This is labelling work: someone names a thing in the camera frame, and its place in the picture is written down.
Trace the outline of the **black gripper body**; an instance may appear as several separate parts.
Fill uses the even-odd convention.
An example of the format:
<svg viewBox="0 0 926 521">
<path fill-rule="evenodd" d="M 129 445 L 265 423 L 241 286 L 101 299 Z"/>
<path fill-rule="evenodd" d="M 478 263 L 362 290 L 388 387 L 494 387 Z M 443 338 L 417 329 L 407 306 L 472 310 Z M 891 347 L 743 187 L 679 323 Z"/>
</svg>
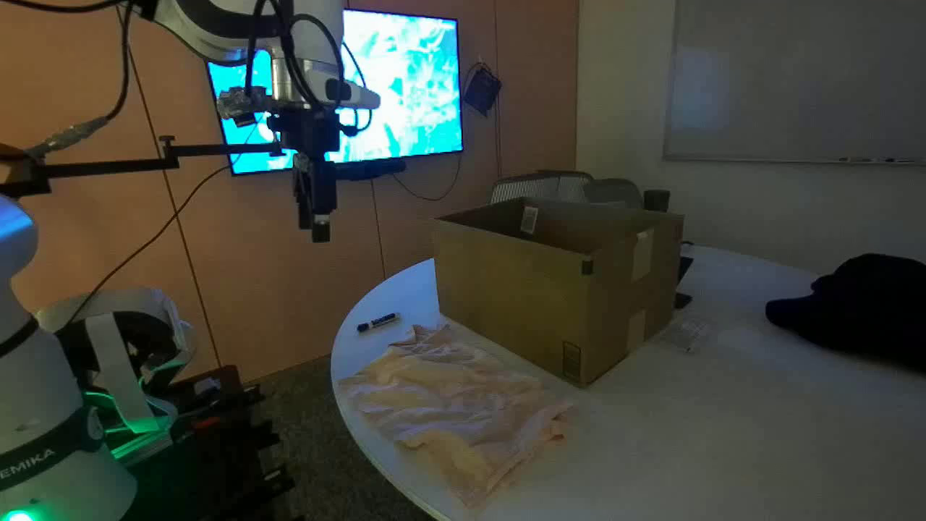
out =
<svg viewBox="0 0 926 521">
<path fill-rule="evenodd" d="M 326 154 L 339 144 L 332 109 L 280 109 L 280 144 L 294 154 L 294 203 L 300 228 L 326 228 L 336 212 L 336 169 Z"/>
</svg>

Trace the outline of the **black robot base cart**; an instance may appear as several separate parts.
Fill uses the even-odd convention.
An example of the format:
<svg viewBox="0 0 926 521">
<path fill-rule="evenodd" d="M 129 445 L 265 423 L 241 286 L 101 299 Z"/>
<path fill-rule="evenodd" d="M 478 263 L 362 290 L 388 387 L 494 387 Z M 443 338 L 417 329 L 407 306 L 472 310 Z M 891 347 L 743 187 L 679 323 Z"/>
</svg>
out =
<svg viewBox="0 0 926 521">
<path fill-rule="evenodd" d="M 222 365 L 174 381 L 167 399 L 180 409 L 174 442 L 129 467 L 140 488 L 122 521 L 276 521 L 294 481 L 265 464 L 280 438 L 254 420 L 260 387 Z"/>
</svg>

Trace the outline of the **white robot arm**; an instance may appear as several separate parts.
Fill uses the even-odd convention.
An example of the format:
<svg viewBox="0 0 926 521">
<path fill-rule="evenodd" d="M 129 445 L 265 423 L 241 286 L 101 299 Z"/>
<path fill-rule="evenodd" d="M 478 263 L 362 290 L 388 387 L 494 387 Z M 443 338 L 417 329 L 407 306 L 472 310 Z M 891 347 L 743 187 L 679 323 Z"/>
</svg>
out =
<svg viewBox="0 0 926 521">
<path fill-rule="evenodd" d="M 297 225 L 316 244 L 329 237 L 341 103 L 375 109 L 380 99 L 344 79 L 344 0 L 115 0 L 158 24 L 208 61 L 248 61 L 270 47 L 289 86 L 260 103 L 284 121 L 294 173 Z M 137 497 L 137 478 L 103 445 L 61 342 L 11 292 L 34 258 L 33 215 L 0 193 L 0 514 L 4 521 L 118 521 Z"/>
</svg>

